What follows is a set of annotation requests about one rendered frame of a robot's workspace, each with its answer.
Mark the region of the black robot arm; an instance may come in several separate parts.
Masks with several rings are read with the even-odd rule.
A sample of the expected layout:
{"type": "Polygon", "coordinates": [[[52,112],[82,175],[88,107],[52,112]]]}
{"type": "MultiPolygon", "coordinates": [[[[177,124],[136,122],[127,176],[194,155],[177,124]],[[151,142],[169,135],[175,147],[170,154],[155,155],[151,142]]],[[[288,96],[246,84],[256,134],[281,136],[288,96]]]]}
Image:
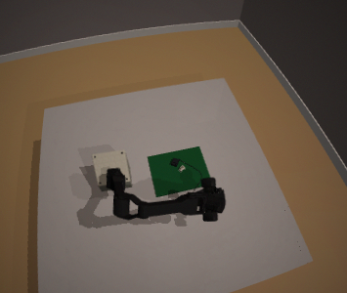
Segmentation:
{"type": "Polygon", "coordinates": [[[107,188],[114,190],[112,212],[119,219],[130,221],[134,218],[147,219],[173,213],[204,215],[206,209],[222,213],[225,208],[226,195],[222,188],[215,188],[208,196],[204,192],[188,192],[174,200],[144,202],[136,195],[124,192],[126,178],[119,168],[109,168],[107,174],[107,188]],[[138,205],[138,214],[129,213],[130,200],[138,205]]]}

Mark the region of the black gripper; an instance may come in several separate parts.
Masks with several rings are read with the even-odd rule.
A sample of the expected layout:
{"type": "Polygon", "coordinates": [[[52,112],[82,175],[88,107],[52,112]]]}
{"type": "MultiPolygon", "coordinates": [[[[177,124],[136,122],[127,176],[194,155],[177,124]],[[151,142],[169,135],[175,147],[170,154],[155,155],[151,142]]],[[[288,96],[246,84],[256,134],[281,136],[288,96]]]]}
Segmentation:
{"type": "MultiPolygon", "coordinates": [[[[216,188],[216,182],[214,177],[203,178],[201,179],[201,186],[203,187],[203,192],[208,196],[210,192],[216,188]]],[[[204,215],[202,215],[205,222],[217,222],[217,212],[212,212],[210,210],[205,210],[204,215]]]]}

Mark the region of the green circuit board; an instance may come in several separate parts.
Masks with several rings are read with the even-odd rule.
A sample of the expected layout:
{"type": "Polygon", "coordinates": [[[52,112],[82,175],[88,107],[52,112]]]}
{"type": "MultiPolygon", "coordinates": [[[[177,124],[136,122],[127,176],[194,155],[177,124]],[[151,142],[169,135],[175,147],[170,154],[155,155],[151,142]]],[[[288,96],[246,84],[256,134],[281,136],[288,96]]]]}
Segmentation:
{"type": "Polygon", "coordinates": [[[210,177],[199,146],[148,156],[148,161],[156,197],[201,188],[201,176],[210,177]],[[174,158],[180,159],[177,167],[171,165],[174,158]]]}

